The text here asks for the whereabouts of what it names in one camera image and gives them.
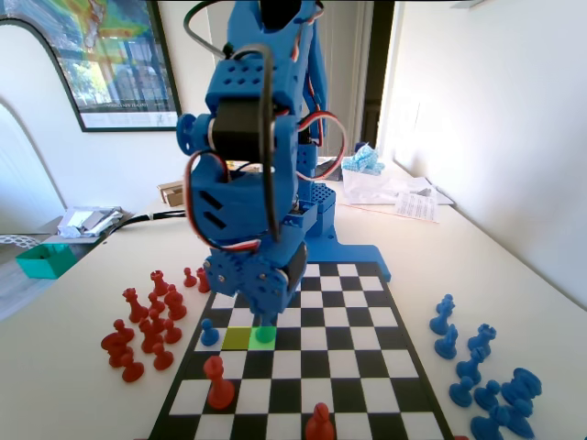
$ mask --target white square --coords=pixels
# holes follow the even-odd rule
[[[389,379],[361,379],[367,413],[398,413],[400,407],[395,399],[392,382]]]
[[[379,350],[381,348],[374,327],[351,327],[350,335],[355,350]]]
[[[301,327],[302,326],[302,309],[292,307],[286,308],[283,313],[277,316],[278,327]]]
[[[320,277],[320,289],[322,292],[340,292],[342,286],[340,285],[339,277]]]
[[[322,292],[321,291],[301,291],[300,302],[303,308],[322,308]]]
[[[269,414],[267,440],[297,440],[300,438],[302,414]]]
[[[389,307],[370,307],[369,313],[376,327],[397,327],[397,321]]]
[[[222,365],[224,367],[224,379],[242,379],[245,370],[246,351],[221,351]]]
[[[218,328],[218,340],[212,346],[205,346],[202,344],[202,333],[198,336],[198,342],[195,345],[194,351],[220,351],[222,343],[224,342],[224,336],[227,333],[226,328]]]
[[[360,277],[360,285],[364,291],[382,291],[382,282],[379,277]]]
[[[341,277],[358,277],[357,266],[354,264],[339,264],[338,275]]]
[[[217,293],[212,303],[213,309],[232,309],[235,306],[235,301],[237,300],[237,295],[223,295],[222,293]]]
[[[372,438],[371,427],[367,414],[353,412],[337,412],[334,415],[337,422],[338,440],[367,440]]]
[[[229,327],[251,327],[255,315],[249,309],[233,309],[228,321]]]
[[[305,277],[319,277],[320,276],[320,266],[317,264],[308,264],[305,266]]]
[[[302,350],[326,350],[327,330],[325,327],[302,328]]]
[[[342,296],[347,307],[367,307],[367,300],[362,291],[344,291]]]
[[[328,364],[331,378],[360,377],[354,350],[328,350]]]
[[[302,377],[302,352],[278,350],[273,353],[274,379],[300,379]]]
[[[442,440],[444,438],[432,412],[402,412],[402,419],[407,438],[410,440]]]
[[[414,362],[407,350],[382,350],[390,378],[417,378]]]
[[[324,325],[326,327],[348,327],[347,309],[345,307],[326,307],[324,309]]]
[[[226,440],[232,432],[234,414],[203,414],[195,432],[195,440]]]
[[[177,390],[170,415],[201,414],[208,398],[210,380],[183,380]]]
[[[265,414],[269,411],[271,379],[243,379],[238,392],[237,414]]]
[[[325,403],[330,411],[334,408],[330,379],[302,379],[302,413],[314,413],[319,402]]]

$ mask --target framed poster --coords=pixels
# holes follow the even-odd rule
[[[45,46],[82,131],[175,129],[181,108],[156,1],[0,0],[4,24]]]

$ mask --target green square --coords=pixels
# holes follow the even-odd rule
[[[249,346],[250,327],[229,327],[222,343],[223,350],[246,350]]]
[[[275,349],[275,336],[271,342],[262,343],[257,339],[256,332],[258,327],[253,327],[252,331],[250,332],[250,339],[249,339],[249,350],[274,350]],[[269,332],[273,332],[275,335],[277,329],[275,327],[265,327],[264,330]]]

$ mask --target chessboard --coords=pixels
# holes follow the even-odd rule
[[[150,440],[305,438],[319,402],[338,440],[453,438],[376,263],[308,264],[298,290],[267,344],[244,297],[209,294]],[[221,411],[206,402],[212,355],[236,390]]]

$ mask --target red pawn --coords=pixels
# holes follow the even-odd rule
[[[147,317],[147,307],[143,307],[137,301],[137,290],[136,289],[126,289],[122,294],[127,299],[127,303],[130,304],[130,315],[128,319],[131,323],[138,323],[142,318]]]
[[[163,339],[165,340],[165,344],[175,344],[182,338],[182,329],[173,326],[173,320],[166,319],[163,323],[167,332],[165,332],[165,336]]]
[[[167,283],[163,280],[163,272],[155,270],[150,273],[150,278],[155,283],[155,289],[153,291],[157,293],[157,296],[163,296],[167,293]]]
[[[149,319],[143,319],[138,325],[138,328],[145,335],[145,340],[140,345],[140,348],[147,354],[152,353],[153,346],[157,343],[163,342],[163,336],[155,333]]]
[[[183,281],[185,287],[193,287],[197,284],[198,279],[192,275],[192,270],[190,268],[185,268],[183,273],[185,274],[185,280]]]
[[[126,343],[132,341],[132,338],[135,337],[135,331],[132,328],[126,328],[125,322],[122,319],[116,319],[114,321],[114,328]]]
[[[122,365],[125,370],[122,372],[124,382],[134,382],[145,372],[145,367],[140,362],[135,362],[132,352],[122,357]]]
[[[334,440],[334,427],[330,422],[330,414],[325,403],[317,403],[314,415],[305,424],[306,440]]]
[[[215,410],[225,409],[235,397],[235,386],[230,380],[222,378],[224,367],[220,356],[211,356],[204,363],[204,373],[212,380],[208,392],[208,404]]]
[[[165,351],[163,344],[155,344],[153,346],[153,353],[155,353],[155,360],[153,361],[153,367],[156,370],[161,371],[168,369],[173,363],[173,353],[171,351]]]

